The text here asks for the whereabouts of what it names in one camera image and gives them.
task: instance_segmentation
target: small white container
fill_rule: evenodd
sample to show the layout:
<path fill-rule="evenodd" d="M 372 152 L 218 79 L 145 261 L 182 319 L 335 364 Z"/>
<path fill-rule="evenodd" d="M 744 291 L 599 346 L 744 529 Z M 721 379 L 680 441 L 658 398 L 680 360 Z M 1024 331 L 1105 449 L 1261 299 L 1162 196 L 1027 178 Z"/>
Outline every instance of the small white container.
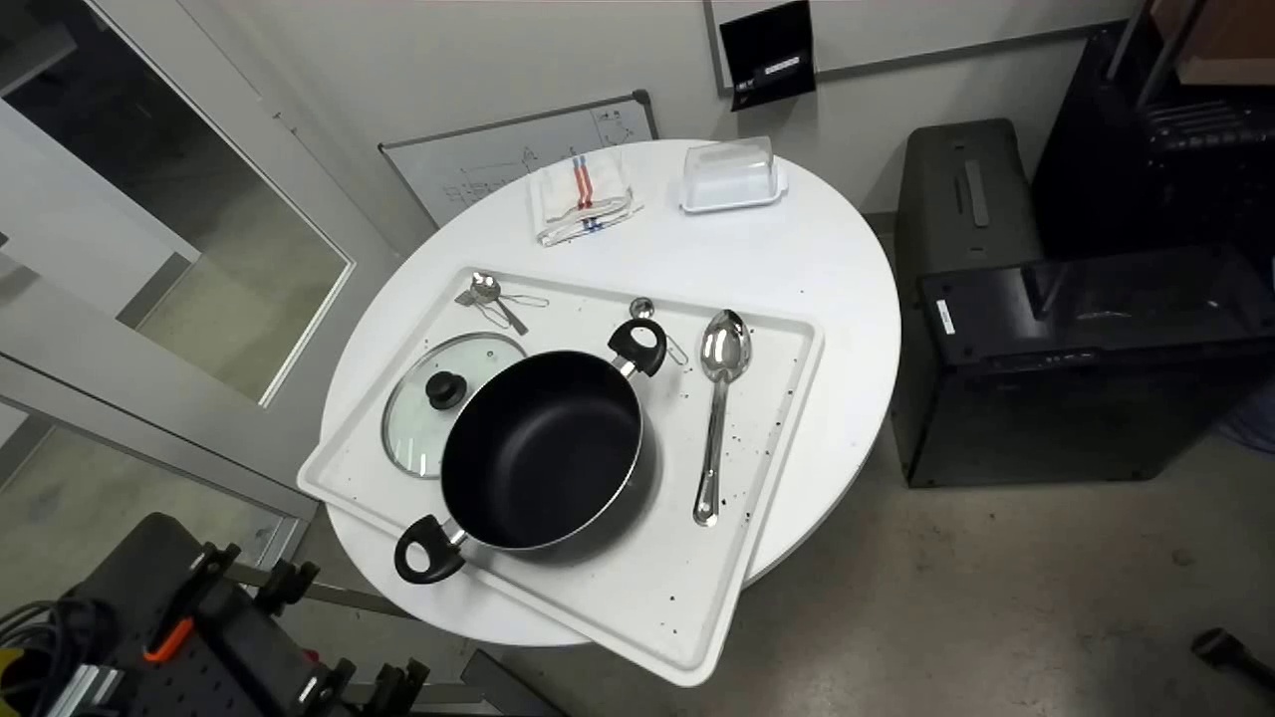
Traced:
<path fill-rule="evenodd" d="M 771 135 L 686 152 L 678 206 L 686 217 L 771 206 L 788 196 Z"/>

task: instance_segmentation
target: spoon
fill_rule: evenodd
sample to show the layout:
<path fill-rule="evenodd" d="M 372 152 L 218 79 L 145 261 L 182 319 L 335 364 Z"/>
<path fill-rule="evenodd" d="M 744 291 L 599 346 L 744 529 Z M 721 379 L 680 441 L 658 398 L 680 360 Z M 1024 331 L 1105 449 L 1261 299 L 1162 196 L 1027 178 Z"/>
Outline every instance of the spoon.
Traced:
<path fill-rule="evenodd" d="M 753 338 L 741 314 L 721 310 L 705 326 L 703 367 L 712 384 L 708 445 L 703 488 L 694 493 L 694 521 L 712 525 L 721 509 L 721 425 L 728 384 L 744 375 L 753 360 Z"/>
<path fill-rule="evenodd" d="M 506 323 L 509 323 L 517 334 L 525 334 L 525 323 L 501 303 L 501 278 L 494 278 L 494 277 L 485 277 L 485 270 L 476 270 L 476 277 L 472 277 L 472 291 L 476 291 L 476 299 L 494 303 L 494 309 L 506 314 Z"/>

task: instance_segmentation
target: black frying pan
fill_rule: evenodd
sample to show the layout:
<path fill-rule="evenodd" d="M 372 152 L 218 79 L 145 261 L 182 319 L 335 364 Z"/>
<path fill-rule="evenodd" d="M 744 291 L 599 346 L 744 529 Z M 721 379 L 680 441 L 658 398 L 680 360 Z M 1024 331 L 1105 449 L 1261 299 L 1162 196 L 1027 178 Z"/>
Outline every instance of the black frying pan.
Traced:
<path fill-rule="evenodd" d="M 461 537 L 529 556 L 594 525 L 635 483 L 642 408 L 628 375 L 658 375 L 664 331 L 628 319 L 611 334 L 615 364 L 577 350 L 535 356 L 489 379 L 441 445 L 441 502 L 458 521 L 419 518 L 396 548 L 404 581 L 441 581 L 465 566 Z"/>

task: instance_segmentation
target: white tray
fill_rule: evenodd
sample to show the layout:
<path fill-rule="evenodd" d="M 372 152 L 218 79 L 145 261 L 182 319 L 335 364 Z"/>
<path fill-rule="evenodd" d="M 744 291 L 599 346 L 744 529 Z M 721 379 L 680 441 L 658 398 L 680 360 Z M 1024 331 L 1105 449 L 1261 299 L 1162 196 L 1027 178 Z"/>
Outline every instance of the white tray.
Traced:
<path fill-rule="evenodd" d="M 472 270 L 456 278 L 456 291 L 445 291 L 439 309 L 424 310 L 413 326 L 419 338 L 396 350 L 396 364 L 373 391 L 298 473 L 306 493 L 391 537 L 424 516 L 445 518 L 439 483 L 405 479 L 383 456 L 380 424 L 385 396 L 419 356 L 441 338 L 489 331 L 485 314 L 452 303 L 465 289 L 465 277 Z M 517 338 L 525 356 L 569 346 L 611 360 L 606 338 L 628 319 L 628 294 L 517 277 L 501 277 L 501 282 L 509 294 L 549 299 L 549 309 L 513 309 L 529 326 L 529 334 Z M 658 379 L 635 379 L 655 440 L 655 473 L 642 509 L 627 518 L 615 544 L 589 556 L 561 550 L 549 558 L 506 558 L 465 544 L 465 569 L 476 569 L 482 585 L 577 630 L 674 686 L 703 686 L 716 671 L 822 360 L 822 334 L 810 323 L 737 309 L 753 334 L 753 364 L 728 387 L 721 441 L 725 509 L 716 525 L 698 525 L 691 506 L 705 459 L 712 387 L 694 356 L 716 309 L 663 299 L 655 299 L 655 309 L 655 319 L 691 364 L 678 367 L 671 360 Z"/>

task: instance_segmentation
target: white door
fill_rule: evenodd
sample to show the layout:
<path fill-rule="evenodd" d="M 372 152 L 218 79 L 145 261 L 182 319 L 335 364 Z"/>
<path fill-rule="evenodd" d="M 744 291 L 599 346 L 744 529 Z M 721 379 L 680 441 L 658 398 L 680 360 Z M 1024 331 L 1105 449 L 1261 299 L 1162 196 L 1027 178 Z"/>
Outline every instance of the white door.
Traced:
<path fill-rule="evenodd" d="M 0 56 L 0 404 L 306 516 L 330 367 L 404 248 L 178 0 L 92 11 L 129 88 L 92 75 L 125 47 L 95 24 Z M 39 84 L 68 59 L 89 97 Z"/>

